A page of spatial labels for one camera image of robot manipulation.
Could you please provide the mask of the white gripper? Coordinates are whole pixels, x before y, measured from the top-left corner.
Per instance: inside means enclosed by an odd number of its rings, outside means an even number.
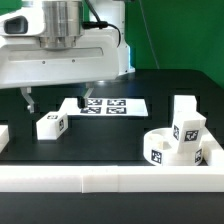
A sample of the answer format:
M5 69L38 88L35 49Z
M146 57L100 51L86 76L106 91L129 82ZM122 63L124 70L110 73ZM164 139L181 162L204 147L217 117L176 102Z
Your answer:
M75 13L52 20L42 9L0 16L0 89L20 88L30 113L34 86L111 80L119 74L118 38L112 29L83 30ZM77 97L88 106L94 90L86 83Z

